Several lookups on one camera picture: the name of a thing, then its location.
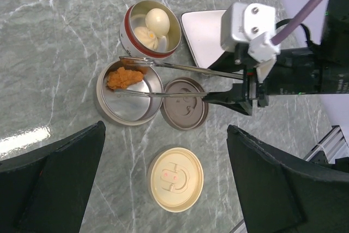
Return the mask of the beige steamed bun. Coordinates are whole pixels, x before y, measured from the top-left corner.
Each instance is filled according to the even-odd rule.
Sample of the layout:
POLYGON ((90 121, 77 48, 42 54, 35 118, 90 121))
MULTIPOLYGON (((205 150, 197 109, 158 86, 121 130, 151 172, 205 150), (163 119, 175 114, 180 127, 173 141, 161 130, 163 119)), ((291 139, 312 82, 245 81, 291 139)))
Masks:
POLYGON ((138 26, 134 29, 135 37, 147 48, 157 50, 158 38, 156 34, 145 26, 138 26))

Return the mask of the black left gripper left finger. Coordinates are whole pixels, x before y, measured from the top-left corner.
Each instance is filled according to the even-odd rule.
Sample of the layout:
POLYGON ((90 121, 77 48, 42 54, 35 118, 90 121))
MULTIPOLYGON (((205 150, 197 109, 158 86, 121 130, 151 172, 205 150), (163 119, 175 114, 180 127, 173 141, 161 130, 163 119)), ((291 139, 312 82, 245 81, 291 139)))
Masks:
POLYGON ((105 132, 99 121, 1 161, 1 232, 79 232, 105 132))

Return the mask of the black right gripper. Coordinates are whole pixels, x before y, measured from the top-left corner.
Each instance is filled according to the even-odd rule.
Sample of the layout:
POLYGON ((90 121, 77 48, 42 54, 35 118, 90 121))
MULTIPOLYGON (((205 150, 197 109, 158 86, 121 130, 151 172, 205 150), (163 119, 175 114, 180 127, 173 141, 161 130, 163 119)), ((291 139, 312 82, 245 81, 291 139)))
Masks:
POLYGON ((253 101, 258 107, 269 105, 269 96, 266 87, 257 80, 254 66, 256 61, 250 57, 247 50, 238 50, 234 53, 224 52, 209 69, 225 73, 242 72, 242 82, 233 84, 232 88, 224 92, 210 92, 202 100, 209 104, 224 106, 245 116, 251 116, 253 101))

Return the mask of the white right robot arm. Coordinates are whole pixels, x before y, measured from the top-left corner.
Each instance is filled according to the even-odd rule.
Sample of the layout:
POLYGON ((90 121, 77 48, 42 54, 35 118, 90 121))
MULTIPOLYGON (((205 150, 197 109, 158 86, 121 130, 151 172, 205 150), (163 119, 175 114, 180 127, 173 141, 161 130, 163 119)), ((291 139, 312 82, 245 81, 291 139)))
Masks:
POLYGON ((328 0, 320 44, 311 41, 310 30, 301 25, 306 47, 282 50, 267 78, 257 80, 256 61, 248 55, 248 44, 225 51, 210 69, 242 71, 242 82, 229 91, 210 92, 203 101, 221 105, 243 115, 252 114, 252 103, 266 107, 276 95, 348 93, 348 0, 328 0))

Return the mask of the white peeled egg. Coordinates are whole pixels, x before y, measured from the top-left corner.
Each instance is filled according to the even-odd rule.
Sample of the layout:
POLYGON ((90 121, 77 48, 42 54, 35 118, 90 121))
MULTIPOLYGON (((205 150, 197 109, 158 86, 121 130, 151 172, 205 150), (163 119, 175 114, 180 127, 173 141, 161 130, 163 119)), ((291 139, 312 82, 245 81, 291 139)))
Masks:
POLYGON ((166 36, 170 30, 169 16, 160 8, 151 9, 145 17, 145 23, 158 37, 166 36))

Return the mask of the metal serving tongs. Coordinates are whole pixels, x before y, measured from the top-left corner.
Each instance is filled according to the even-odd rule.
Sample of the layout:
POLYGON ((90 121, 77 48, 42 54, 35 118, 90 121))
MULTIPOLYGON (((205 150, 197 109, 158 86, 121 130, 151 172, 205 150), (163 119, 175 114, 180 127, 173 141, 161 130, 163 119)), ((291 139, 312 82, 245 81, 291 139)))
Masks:
MULTIPOLYGON (((222 71, 216 71, 207 68, 194 67, 189 65, 172 64, 169 62, 158 61, 153 58, 147 57, 127 57, 120 56, 119 61, 124 65, 131 66, 138 69, 146 67, 162 67, 178 69, 183 71, 191 71, 195 73, 201 73, 205 75, 219 76, 236 80, 243 80, 244 75, 238 73, 227 73, 222 71)), ((159 92, 143 92, 138 90, 117 89, 116 93, 135 96, 135 97, 149 97, 149 98, 204 98, 209 95, 209 92, 205 92, 202 87, 194 80, 188 77, 179 77, 167 83, 165 86, 165 93, 159 92)))

